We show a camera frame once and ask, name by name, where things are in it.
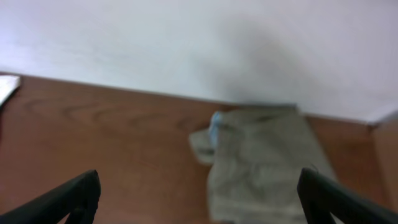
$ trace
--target cloth fold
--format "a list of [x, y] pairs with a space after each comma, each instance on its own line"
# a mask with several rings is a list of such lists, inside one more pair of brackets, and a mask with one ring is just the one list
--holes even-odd
[[296, 186], [303, 167], [335, 179], [323, 150], [294, 106], [217, 112], [190, 135], [208, 176], [213, 221], [306, 223]]

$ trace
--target wall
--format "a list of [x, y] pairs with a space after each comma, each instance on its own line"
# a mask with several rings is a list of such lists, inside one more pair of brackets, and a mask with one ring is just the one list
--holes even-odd
[[393, 0], [6, 0], [0, 70], [374, 121], [397, 108]]

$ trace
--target wood grain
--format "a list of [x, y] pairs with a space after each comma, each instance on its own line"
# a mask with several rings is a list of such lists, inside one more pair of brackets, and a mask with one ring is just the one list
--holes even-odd
[[[0, 213], [88, 169], [95, 223], [208, 223], [206, 178], [188, 134], [232, 106], [24, 77], [3, 108]], [[343, 184], [388, 206], [364, 126], [309, 118]]]

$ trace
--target cloth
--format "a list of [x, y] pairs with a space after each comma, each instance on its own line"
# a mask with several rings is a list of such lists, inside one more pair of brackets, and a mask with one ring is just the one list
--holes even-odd
[[335, 179], [294, 106], [217, 112], [190, 144], [199, 162], [213, 164], [207, 186], [213, 221], [306, 223], [296, 191], [301, 169]]

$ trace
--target folded cloth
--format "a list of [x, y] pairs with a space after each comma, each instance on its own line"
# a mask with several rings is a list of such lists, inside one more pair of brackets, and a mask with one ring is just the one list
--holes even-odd
[[296, 186], [303, 167], [335, 178], [305, 118], [293, 106], [217, 112], [190, 136], [197, 159], [213, 163], [208, 207], [213, 221], [306, 223]]

